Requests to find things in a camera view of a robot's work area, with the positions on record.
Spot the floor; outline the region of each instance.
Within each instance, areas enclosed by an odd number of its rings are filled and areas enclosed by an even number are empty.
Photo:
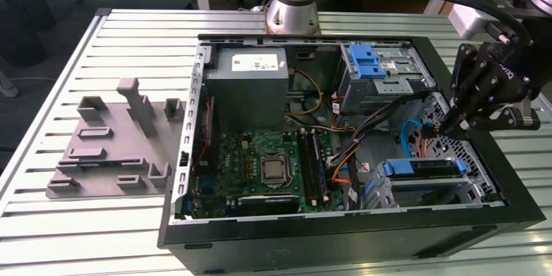
[[[0,70],[10,78],[53,78],[55,79],[66,66],[81,37],[87,30],[98,8],[130,9],[194,9],[195,0],[47,0],[57,18],[57,27],[42,31],[38,35],[49,51],[47,60],[37,66],[18,69],[0,58]],[[210,0],[213,10],[237,10],[253,8],[262,0]],[[402,1],[413,5],[413,1],[395,0],[394,6],[382,5],[389,0],[319,0],[321,11],[339,12],[395,12]],[[402,12],[415,13],[425,8],[421,3]],[[43,100],[54,86],[50,80],[14,80],[21,90],[17,98],[0,96],[0,149],[17,148],[34,121]],[[0,151],[0,172],[5,170],[11,153]]]

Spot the blue cable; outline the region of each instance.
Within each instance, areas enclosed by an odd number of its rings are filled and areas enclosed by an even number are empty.
[[[403,128],[401,129],[401,143],[403,145],[403,151],[405,151],[405,155],[407,156],[407,158],[413,157],[411,151],[409,150],[409,137],[407,137],[407,134],[409,134],[407,131],[409,131],[409,124],[410,123],[414,123],[415,125],[418,125],[421,127],[425,126],[422,124],[422,122],[419,120],[415,120],[415,119],[409,119],[403,124]]]

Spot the open computer tower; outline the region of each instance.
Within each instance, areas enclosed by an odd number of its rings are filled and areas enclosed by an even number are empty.
[[[423,37],[201,36],[159,246],[194,274],[450,256],[545,215],[490,133],[439,133]]]

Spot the slotted table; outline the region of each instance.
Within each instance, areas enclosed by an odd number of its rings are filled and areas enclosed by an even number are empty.
[[[0,271],[7,275],[191,275],[157,247],[162,196],[51,201],[54,176],[83,96],[123,102],[122,77],[141,78],[151,101],[186,99],[197,35],[262,34],[263,16],[226,11],[101,10],[0,178]],[[463,42],[443,16],[322,13],[323,34],[429,36],[453,68]],[[550,220],[501,235],[451,258],[330,266],[265,274],[551,275],[552,125],[495,133],[499,145]]]

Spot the chip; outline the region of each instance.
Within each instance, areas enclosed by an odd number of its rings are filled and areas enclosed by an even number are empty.
[[[285,153],[265,154],[261,157],[261,181],[270,188],[278,188],[287,182],[289,166]]]

